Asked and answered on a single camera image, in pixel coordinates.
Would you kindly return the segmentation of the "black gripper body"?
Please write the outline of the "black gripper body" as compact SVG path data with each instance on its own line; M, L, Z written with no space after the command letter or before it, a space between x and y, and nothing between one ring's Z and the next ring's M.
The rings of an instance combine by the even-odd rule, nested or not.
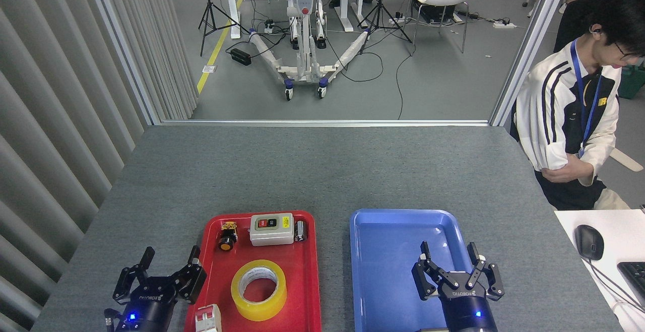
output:
M488 304L488 293L467 272L449 272L453 282L442 280L442 309L449 331L498 331Z
M167 331L177 304L171 278L149 278L131 292L117 331Z

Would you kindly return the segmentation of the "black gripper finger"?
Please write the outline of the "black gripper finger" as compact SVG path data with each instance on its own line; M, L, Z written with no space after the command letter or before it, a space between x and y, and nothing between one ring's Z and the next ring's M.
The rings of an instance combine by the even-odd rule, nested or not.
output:
M207 279L207 273L199 259L200 253L200 247L194 245L186 265L171 276L171 286L175 290L176 297L186 300L189 304L196 303Z
M454 278L431 260L428 242L422 241L421 254L418 261L412 267L412 275L422 301L428 300L437 288L447 284L454 288Z
M154 248L148 246L139 263L129 268L122 268L119 279L113 291L113 300L119 305L126 304L130 300L131 288L135 279L139 282L139 286L148 286L148 273L147 270L154 258Z
M488 289L486 289L485 296L493 301L498 301L504 296L503 283L501 281L498 265L487 261L484 256L479 254L475 242L470 242L466 247L474 269L470 272L470 277L466 282L466 289L471 290L475 288L481 273L486 275L488 282Z

